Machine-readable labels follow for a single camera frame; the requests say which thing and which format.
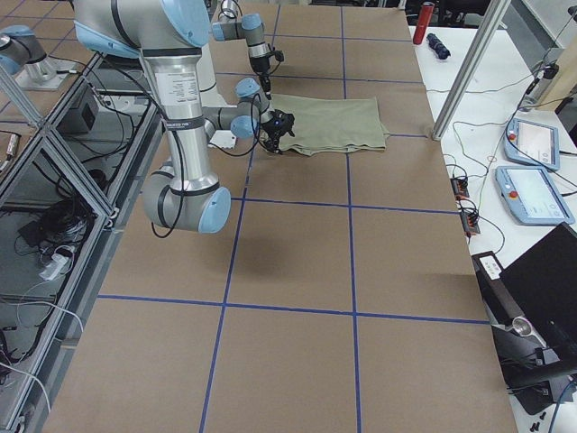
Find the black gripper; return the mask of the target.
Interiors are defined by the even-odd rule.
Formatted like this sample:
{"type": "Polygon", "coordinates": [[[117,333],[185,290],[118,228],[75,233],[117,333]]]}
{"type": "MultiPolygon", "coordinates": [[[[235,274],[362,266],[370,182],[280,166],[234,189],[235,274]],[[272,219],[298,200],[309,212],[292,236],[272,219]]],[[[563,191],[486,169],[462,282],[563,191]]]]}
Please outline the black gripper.
{"type": "Polygon", "coordinates": [[[285,134],[295,136],[293,126],[295,116],[275,109],[270,112],[270,119],[263,124],[263,130],[269,138],[264,140],[264,150],[271,154],[282,155],[283,151],[279,148],[279,138],[285,134]]]}
{"type": "Polygon", "coordinates": [[[271,58],[273,57],[270,57],[269,53],[265,53],[260,57],[250,57],[252,70],[258,77],[260,77],[262,91],[268,99],[271,99],[270,75],[273,74],[281,64],[277,62],[276,66],[273,68],[270,65],[271,58]]]}

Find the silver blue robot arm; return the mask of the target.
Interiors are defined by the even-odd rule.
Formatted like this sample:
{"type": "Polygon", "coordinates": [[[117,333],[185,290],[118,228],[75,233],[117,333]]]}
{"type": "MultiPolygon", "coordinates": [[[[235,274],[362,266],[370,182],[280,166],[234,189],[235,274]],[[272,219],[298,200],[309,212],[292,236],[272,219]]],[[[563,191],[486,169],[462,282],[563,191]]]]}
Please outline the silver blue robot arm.
{"type": "Polygon", "coordinates": [[[264,23],[258,13],[244,14],[237,1],[221,1],[212,34],[216,41],[245,40],[249,62],[265,97],[271,100],[270,76],[285,61],[284,53],[267,43],[264,23]]]}
{"type": "Polygon", "coordinates": [[[224,9],[211,23],[203,1],[76,1],[78,40],[88,49],[137,59],[157,105],[169,141],[170,158],[143,189],[143,204],[154,226],[202,234],[219,232],[231,209],[231,193],[213,172],[208,142],[218,130],[249,138],[279,152],[280,138],[292,134],[295,118],[275,109],[270,93],[270,59],[283,61],[264,36],[258,14],[224,9]],[[244,40],[256,78],[240,81],[235,106],[204,106],[197,69],[211,39],[244,40]]]}

